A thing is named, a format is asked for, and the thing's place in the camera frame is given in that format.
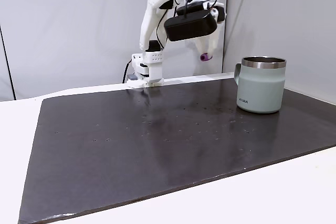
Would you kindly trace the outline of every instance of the white table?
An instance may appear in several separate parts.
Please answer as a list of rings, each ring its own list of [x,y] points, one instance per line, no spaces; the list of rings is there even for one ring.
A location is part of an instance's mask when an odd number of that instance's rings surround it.
[[[232,78],[232,73],[166,84]],[[17,223],[42,100],[127,89],[125,84],[70,89],[0,103],[0,223]],[[135,204],[62,221],[87,223],[336,223],[336,148]]]

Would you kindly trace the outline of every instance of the logo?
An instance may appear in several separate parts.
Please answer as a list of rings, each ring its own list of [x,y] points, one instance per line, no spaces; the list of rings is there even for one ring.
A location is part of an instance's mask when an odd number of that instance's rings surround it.
[[[248,101],[246,101],[246,100],[243,100],[243,99],[240,99],[240,98],[239,98],[239,100],[240,100],[241,102],[248,103]]]

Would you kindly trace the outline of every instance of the stainless steel rim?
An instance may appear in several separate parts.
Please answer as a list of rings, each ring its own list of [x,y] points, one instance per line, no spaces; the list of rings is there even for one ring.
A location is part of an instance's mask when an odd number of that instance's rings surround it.
[[[241,61],[242,65],[250,68],[264,68],[264,69],[276,69],[284,68],[287,61],[281,58],[274,58],[268,56],[251,56],[245,57]]]

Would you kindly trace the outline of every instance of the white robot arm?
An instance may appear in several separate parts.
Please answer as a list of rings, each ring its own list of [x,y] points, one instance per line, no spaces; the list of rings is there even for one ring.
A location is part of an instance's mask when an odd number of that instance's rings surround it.
[[[167,19],[167,12],[173,7],[174,17]],[[163,84],[163,49],[168,39],[194,39],[201,61],[210,60],[225,17],[224,4],[217,0],[148,0],[140,34],[143,53],[132,55],[134,74],[129,76],[128,86],[140,88]],[[150,40],[155,29],[157,40]]]

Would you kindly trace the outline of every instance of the purple object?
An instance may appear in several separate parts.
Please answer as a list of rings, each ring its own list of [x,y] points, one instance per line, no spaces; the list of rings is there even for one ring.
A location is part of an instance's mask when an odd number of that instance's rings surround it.
[[[208,61],[208,60],[212,59],[212,56],[211,56],[211,58],[209,58],[208,53],[206,52],[206,53],[204,53],[200,56],[200,59],[201,59],[201,61]]]

